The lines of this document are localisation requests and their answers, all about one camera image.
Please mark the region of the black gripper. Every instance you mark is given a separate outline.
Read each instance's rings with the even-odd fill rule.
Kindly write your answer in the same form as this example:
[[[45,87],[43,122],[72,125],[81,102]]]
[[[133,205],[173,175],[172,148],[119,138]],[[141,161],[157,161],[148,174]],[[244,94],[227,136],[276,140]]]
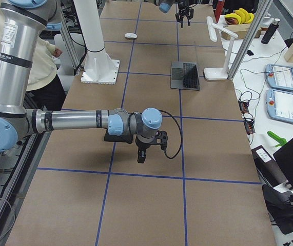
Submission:
[[[135,143],[138,147],[138,163],[144,163],[146,159],[146,149],[151,145],[160,145],[161,150],[167,149],[167,132],[158,130],[155,136],[146,138],[142,135],[137,135]]]
[[[190,19],[192,19],[194,16],[194,9],[193,8],[184,8],[184,9],[180,9],[178,11],[178,13],[175,14],[175,17],[176,19],[180,19],[180,26],[181,28],[184,27],[184,22],[183,22],[183,19],[184,17],[187,18],[187,23],[188,23],[188,26],[191,25],[190,23]]]

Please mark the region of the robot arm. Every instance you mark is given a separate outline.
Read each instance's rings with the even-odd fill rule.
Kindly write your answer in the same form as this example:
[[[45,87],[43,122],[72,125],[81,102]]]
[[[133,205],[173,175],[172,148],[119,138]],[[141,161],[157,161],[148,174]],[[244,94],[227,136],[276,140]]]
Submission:
[[[158,6],[159,10],[163,13],[168,13],[173,4],[177,4],[178,12],[175,14],[176,20],[180,23],[181,28],[184,27],[184,18],[187,19],[187,24],[190,26],[190,20],[194,16],[193,7],[198,4],[198,1],[194,0],[149,0],[149,3],[153,3]]]
[[[37,38],[48,23],[60,17],[59,1],[3,1],[5,16],[0,50],[0,153],[34,133],[64,129],[104,128],[109,135],[130,135],[143,163],[151,145],[167,148],[160,130],[162,114],[155,108],[128,113],[123,109],[42,111],[26,109],[23,101]]]

